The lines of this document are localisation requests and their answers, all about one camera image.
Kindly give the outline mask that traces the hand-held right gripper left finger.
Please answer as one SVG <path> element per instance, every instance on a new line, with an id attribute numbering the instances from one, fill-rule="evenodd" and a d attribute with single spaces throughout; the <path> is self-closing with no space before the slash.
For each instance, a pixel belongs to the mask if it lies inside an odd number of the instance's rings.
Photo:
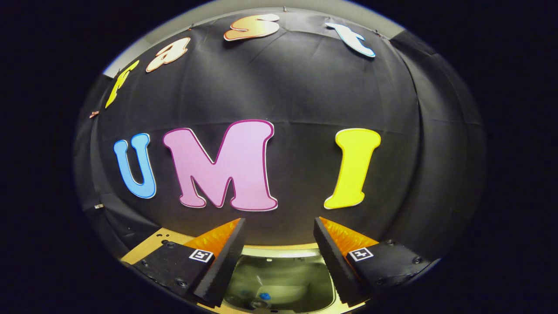
<path id="1" fill-rule="evenodd" d="M 174 298 L 219 307 L 245 246 L 238 218 L 192 240 L 157 232 L 136 248 L 131 270 Z"/>

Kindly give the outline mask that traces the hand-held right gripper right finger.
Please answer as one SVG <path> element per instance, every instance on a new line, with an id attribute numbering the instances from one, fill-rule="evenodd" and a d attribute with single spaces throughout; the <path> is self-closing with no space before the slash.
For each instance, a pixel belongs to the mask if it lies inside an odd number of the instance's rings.
<path id="1" fill-rule="evenodd" d="M 342 303 L 374 304 L 405 290 L 433 262 L 396 240 L 377 241 L 324 217 L 313 236 Z"/>

